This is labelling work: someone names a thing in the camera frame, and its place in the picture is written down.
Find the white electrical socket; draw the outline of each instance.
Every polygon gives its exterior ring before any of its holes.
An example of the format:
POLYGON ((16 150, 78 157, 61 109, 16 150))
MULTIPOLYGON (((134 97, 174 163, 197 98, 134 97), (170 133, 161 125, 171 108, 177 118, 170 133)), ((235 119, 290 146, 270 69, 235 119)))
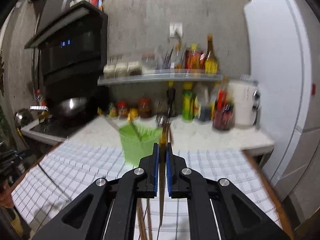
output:
POLYGON ((177 33, 182 38, 183 31, 182 31, 182 23, 170 23, 170 37, 174 38, 174 33, 177 31, 177 33))

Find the white refrigerator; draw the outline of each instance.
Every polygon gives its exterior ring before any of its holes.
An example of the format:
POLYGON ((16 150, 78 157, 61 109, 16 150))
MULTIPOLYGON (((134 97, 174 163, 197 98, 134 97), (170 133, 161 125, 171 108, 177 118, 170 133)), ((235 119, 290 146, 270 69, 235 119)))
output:
POLYGON ((244 14, 261 129, 275 141, 263 172, 283 200, 320 141, 320 23, 305 0, 254 0, 244 14))

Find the grid pattern cloth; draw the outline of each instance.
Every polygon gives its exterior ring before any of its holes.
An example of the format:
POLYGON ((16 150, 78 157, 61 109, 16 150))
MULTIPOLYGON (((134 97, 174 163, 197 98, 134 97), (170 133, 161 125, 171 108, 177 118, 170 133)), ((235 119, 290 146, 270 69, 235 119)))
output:
MULTIPOLYGON (((281 227, 274 203, 265 191, 258 173, 241 151, 179 151, 175 154, 183 157, 189 168, 198 171, 205 178, 229 179, 281 227)), ((46 155, 40 165, 67 196, 50 182, 38 166, 30 170, 12 192, 12 197, 21 216, 35 232, 96 179, 101 177, 106 177, 107 180, 117 179, 134 168, 132 164, 126 163, 120 148, 93 147, 68 141, 46 155)), ((142 207, 146 213, 144 199, 142 207)), ((165 194, 164 218, 160 229, 159 197, 150 199, 150 211, 153 239, 190 239, 186 199, 171 199, 165 194)), ((134 239, 139 238, 136 219, 134 239)))

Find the person's hand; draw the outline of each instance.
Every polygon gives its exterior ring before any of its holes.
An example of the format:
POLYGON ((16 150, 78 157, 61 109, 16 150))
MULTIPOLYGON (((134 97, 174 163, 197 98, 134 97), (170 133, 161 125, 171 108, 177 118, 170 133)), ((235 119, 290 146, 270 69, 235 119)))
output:
POLYGON ((4 183, 3 188, 3 192, 0 193, 0 206, 4 206, 6 208, 13 208, 14 204, 11 197, 11 190, 7 181, 4 183))

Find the black stove top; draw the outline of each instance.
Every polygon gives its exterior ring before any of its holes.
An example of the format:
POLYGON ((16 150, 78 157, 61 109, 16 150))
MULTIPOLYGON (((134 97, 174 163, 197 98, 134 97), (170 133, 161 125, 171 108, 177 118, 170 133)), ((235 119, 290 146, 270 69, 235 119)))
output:
POLYGON ((58 120, 51 120, 50 123, 42 122, 30 129, 30 131, 39 132, 51 136, 68 138, 70 135, 84 127, 88 122, 90 122, 94 116, 90 118, 85 118, 81 120, 71 120, 67 123, 60 122, 58 120))

